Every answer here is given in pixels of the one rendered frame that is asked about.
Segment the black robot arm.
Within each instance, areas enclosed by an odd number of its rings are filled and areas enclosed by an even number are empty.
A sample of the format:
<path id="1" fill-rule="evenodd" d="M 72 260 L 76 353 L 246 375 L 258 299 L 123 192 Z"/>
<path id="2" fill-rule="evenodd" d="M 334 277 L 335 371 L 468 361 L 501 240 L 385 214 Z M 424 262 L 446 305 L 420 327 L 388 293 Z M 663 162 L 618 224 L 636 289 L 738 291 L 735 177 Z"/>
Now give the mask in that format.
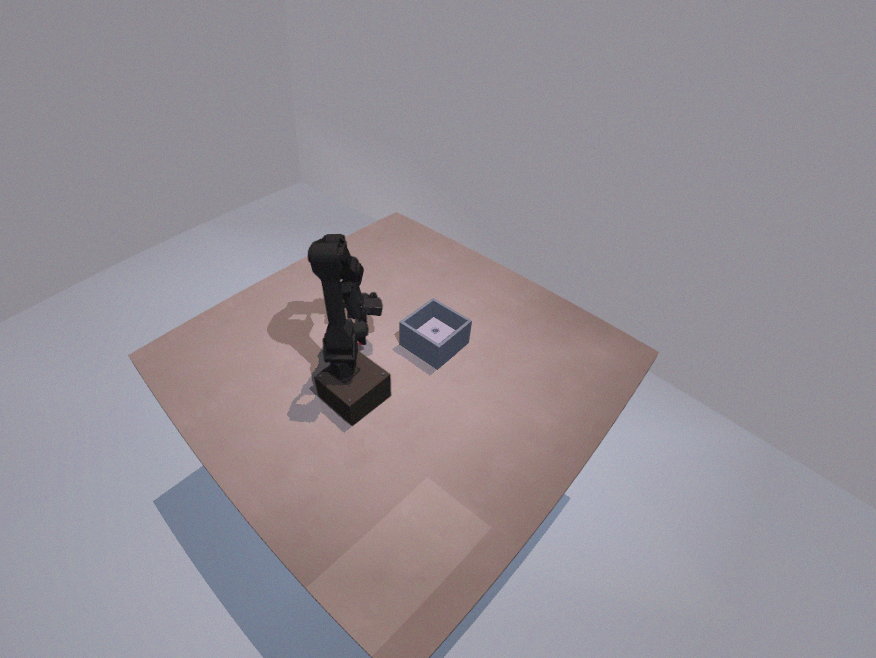
<path id="1" fill-rule="evenodd" d="M 331 364 L 330 375 L 347 383 L 360 368 L 356 366 L 357 334 L 353 321 L 345 317 L 343 300 L 353 302 L 361 297 L 364 268 L 357 257 L 350 255 L 342 234 L 327 234 L 314 241 L 308 250 L 308 262 L 321 279 L 329 322 L 322 339 L 324 361 Z M 382 300 L 371 292 L 361 308 L 363 318 L 381 316 Z"/>

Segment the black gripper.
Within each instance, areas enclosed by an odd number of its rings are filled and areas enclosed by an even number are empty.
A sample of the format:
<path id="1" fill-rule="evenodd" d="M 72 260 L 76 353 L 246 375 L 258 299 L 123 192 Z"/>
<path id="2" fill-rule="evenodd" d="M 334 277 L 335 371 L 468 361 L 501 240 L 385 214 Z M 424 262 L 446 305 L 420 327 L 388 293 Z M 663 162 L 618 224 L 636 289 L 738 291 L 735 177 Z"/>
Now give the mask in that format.
<path id="1" fill-rule="evenodd" d="M 347 310 L 347 318 L 355 319 L 355 323 L 353 323 L 354 332 L 357 334 L 357 341 L 362 345 L 367 345 L 366 337 L 369 335 L 367 318 L 362 317 L 361 308 L 364 298 L 367 298 L 367 296 L 369 296 L 368 293 L 362 292 L 361 297 L 356 301 L 346 302 L 343 300 L 344 308 Z"/>

